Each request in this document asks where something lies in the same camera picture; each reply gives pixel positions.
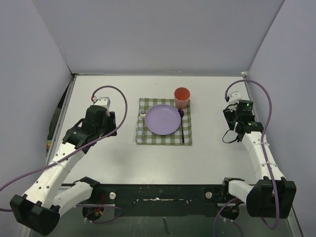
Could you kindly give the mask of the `silver metal fork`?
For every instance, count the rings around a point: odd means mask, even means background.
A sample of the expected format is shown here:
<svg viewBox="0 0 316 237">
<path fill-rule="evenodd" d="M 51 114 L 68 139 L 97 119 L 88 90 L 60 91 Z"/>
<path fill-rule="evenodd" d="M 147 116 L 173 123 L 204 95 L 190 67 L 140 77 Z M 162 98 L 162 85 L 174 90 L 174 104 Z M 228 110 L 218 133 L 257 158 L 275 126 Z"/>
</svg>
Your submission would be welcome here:
<svg viewBox="0 0 316 237">
<path fill-rule="evenodd" d="M 145 118 L 146 118 L 146 112 L 145 109 L 141 108 L 140 109 L 140 118 L 142 120 L 142 134 L 141 134 L 141 141 L 144 142 L 146 139 L 146 134 L 145 134 Z"/>
</svg>

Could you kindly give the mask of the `purple plastic spoon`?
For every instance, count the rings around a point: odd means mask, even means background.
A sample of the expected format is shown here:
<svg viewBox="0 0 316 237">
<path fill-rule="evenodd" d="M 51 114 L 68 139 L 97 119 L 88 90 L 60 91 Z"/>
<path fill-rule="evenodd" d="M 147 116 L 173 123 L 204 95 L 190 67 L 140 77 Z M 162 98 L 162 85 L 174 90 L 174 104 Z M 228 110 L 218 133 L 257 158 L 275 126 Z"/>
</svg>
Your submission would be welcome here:
<svg viewBox="0 0 316 237">
<path fill-rule="evenodd" d="M 183 116 L 184 116 L 184 111 L 181 109 L 178 109 L 178 113 L 181 118 L 181 134 L 182 134 L 182 143 L 185 143 L 185 137 L 184 137 L 184 130 L 183 130 Z"/>
</svg>

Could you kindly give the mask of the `orange plastic cup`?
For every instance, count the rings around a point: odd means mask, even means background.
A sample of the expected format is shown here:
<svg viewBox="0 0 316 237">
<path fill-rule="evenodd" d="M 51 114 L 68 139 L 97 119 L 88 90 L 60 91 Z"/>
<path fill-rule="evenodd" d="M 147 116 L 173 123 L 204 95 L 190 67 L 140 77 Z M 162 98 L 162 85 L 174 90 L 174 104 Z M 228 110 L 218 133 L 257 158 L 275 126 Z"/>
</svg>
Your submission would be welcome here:
<svg viewBox="0 0 316 237">
<path fill-rule="evenodd" d="M 175 106 L 178 109 L 184 109 L 190 99 L 191 93 L 185 87 L 179 87 L 174 91 Z"/>
</svg>

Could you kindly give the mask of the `purple plastic plate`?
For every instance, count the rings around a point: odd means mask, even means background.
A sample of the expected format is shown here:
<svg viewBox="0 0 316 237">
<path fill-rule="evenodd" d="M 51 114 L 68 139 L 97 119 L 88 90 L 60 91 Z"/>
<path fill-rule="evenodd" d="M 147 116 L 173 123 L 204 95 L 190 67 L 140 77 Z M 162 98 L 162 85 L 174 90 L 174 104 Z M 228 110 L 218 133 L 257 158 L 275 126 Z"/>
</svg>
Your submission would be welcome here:
<svg viewBox="0 0 316 237">
<path fill-rule="evenodd" d="M 145 117 L 146 127 L 157 135 L 170 135 L 180 126 L 178 110 L 170 105 L 159 104 L 150 108 Z"/>
</svg>

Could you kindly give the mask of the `green white checkered cloth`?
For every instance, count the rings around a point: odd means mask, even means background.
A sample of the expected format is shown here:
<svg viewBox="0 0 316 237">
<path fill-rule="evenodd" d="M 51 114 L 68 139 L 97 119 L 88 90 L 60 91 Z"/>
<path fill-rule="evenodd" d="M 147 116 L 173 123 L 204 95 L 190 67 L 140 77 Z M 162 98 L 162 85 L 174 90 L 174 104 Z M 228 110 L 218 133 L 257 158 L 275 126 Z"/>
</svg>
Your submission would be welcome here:
<svg viewBox="0 0 316 237">
<path fill-rule="evenodd" d="M 147 111 L 150 108 L 159 104 L 166 104 L 166 105 L 170 105 L 176 108 L 175 101 L 173 99 L 140 98 L 139 99 L 139 112 L 140 112 L 140 109 L 143 108 L 145 109 L 145 112 L 147 113 Z M 140 115 L 138 115 L 138 120 L 137 120 L 137 125 L 136 125 L 135 142 L 138 145 L 191 145 L 192 144 L 192 123 L 191 123 L 190 102 L 187 103 L 183 111 L 184 111 L 183 130 L 184 130 L 184 137 L 185 137 L 184 144 L 182 143 L 181 125 L 174 133 L 170 135 L 162 136 L 162 135 L 154 134 L 151 131 L 149 131 L 149 129 L 146 127 L 146 123 L 145 123 L 146 139 L 144 142 L 142 142 L 141 141 L 142 120 L 140 118 Z"/>
</svg>

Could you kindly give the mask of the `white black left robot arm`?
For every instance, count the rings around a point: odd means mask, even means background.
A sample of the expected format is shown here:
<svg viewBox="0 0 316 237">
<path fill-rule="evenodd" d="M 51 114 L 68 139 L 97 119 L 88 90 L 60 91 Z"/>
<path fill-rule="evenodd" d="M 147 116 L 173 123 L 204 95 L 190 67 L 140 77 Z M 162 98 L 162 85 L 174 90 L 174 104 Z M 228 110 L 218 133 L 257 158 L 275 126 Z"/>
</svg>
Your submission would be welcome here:
<svg viewBox="0 0 316 237">
<path fill-rule="evenodd" d="M 70 197 L 57 197 L 57 191 L 76 163 L 88 152 L 92 141 L 113 132 L 115 113 L 107 105 L 91 105 L 85 118 L 68 129 L 55 158 L 36 182 L 22 196 L 14 195 L 10 207 L 18 223 L 47 236 L 57 226 L 61 215 L 77 203 L 99 200 L 101 191 L 96 181 L 80 182 Z"/>
</svg>

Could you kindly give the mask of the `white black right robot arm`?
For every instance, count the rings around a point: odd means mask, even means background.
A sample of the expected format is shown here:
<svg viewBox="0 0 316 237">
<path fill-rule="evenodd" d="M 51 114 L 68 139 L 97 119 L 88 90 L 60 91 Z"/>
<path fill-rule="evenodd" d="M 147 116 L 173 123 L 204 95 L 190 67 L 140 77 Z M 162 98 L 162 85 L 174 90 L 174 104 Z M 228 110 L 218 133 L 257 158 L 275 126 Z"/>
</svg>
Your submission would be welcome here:
<svg viewBox="0 0 316 237">
<path fill-rule="evenodd" d="M 226 202 L 240 199 L 251 217 L 286 219 L 294 201 L 296 185 L 280 171 L 263 134 L 264 127 L 255 120 L 252 109 L 252 101 L 236 100 L 230 102 L 223 113 L 229 129 L 237 134 L 237 142 L 248 151 L 256 184 L 247 184 L 239 178 L 225 178 L 220 197 Z"/>
</svg>

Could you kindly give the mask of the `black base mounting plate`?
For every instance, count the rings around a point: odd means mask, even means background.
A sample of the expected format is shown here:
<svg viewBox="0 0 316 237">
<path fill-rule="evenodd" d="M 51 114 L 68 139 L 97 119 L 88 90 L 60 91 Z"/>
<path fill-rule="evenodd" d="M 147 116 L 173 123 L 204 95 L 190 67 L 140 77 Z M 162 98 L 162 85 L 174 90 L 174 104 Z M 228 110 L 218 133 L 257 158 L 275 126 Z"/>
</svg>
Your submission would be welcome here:
<svg viewBox="0 0 316 237">
<path fill-rule="evenodd" d="M 216 216 L 232 200 L 224 185 L 100 184 L 84 200 L 83 217 L 96 221 L 113 211 L 114 217 Z"/>
</svg>

